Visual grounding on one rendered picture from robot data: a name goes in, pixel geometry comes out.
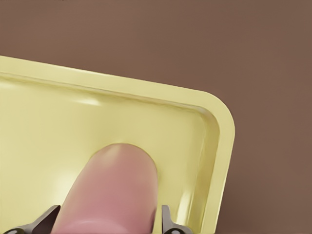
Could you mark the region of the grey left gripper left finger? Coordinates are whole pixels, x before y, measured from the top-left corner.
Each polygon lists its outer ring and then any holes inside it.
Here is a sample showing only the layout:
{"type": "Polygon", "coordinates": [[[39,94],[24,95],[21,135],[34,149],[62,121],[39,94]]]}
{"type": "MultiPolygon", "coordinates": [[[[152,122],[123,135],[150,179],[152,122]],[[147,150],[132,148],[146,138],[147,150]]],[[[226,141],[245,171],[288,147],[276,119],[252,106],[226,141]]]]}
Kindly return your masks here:
{"type": "Polygon", "coordinates": [[[60,208],[60,205],[54,205],[32,223],[11,228],[3,234],[51,234],[60,208]]]}

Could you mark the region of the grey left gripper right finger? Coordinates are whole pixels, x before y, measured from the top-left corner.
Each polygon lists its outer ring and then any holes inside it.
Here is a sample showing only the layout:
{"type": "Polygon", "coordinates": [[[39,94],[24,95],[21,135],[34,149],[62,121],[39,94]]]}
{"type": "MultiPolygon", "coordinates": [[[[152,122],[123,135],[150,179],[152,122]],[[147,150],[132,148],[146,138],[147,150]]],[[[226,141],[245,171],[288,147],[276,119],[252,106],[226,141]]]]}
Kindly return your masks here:
{"type": "Polygon", "coordinates": [[[161,206],[162,234],[193,234],[193,231],[183,225],[174,223],[168,205],[161,206]]]}

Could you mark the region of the pink rounded cylinder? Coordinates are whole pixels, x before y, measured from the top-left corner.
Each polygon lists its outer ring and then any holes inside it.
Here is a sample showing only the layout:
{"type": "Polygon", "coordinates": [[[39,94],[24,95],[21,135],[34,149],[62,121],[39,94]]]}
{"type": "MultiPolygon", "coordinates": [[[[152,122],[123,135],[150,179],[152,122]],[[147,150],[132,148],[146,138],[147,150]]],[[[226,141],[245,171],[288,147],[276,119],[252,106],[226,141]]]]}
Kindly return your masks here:
{"type": "Polygon", "coordinates": [[[156,166],[144,150],[106,146],[78,175],[51,234],[151,234],[157,186],[156,166]]]}

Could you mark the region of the pale yellow tray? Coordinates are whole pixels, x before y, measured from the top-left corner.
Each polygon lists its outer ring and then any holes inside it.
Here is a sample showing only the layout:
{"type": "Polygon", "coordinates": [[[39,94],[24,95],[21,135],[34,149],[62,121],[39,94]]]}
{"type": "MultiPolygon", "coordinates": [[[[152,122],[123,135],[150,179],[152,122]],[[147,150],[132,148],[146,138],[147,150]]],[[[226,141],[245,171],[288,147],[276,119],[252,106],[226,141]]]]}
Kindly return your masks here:
{"type": "Polygon", "coordinates": [[[155,162],[173,221],[213,234],[234,136],[209,93],[0,56],[0,232],[63,203],[99,149],[129,143],[155,162]]]}

